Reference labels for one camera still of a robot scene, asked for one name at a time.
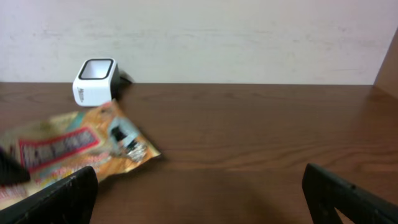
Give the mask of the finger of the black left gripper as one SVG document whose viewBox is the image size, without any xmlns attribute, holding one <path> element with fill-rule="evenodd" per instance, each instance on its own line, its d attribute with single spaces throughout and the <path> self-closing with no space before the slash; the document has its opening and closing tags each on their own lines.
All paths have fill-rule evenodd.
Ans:
<svg viewBox="0 0 398 224">
<path fill-rule="evenodd" d="M 1 185 L 15 185 L 28 181 L 29 171 L 14 154 L 1 148 Z"/>
</svg>

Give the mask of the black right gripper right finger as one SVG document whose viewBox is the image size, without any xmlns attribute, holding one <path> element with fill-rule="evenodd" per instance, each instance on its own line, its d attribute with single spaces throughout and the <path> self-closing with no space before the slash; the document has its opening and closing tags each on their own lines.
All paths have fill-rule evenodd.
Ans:
<svg viewBox="0 0 398 224">
<path fill-rule="evenodd" d="M 353 223 L 397 224 L 397 205 L 316 164 L 307 164 L 302 190 L 314 223 L 341 223 L 341 212 Z"/>
</svg>

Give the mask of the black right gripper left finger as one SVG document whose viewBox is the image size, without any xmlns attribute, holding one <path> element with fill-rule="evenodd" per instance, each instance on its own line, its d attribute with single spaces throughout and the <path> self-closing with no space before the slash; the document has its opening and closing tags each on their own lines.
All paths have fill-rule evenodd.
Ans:
<svg viewBox="0 0 398 224">
<path fill-rule="evenodd" d="M 89 223 L 97 193 L 95 170 L 84 167 L 1 210 L 1 223 Z"/>
</svg>

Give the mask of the yellow snack bag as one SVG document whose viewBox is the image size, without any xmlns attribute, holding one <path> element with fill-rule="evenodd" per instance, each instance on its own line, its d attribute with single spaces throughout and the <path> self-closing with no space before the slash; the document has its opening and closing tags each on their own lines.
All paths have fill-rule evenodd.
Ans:
<svg viewBox="0 0 398 224">
<path fill-rule="evenodd" d="M 1 208 L 86 166 L 94 168 L 102 181 L 160 156 L 116 101 L 10 129 L 1 135 L 1 152 L 30 174 L 25 183 L 1 186 Z"/>
</svg>

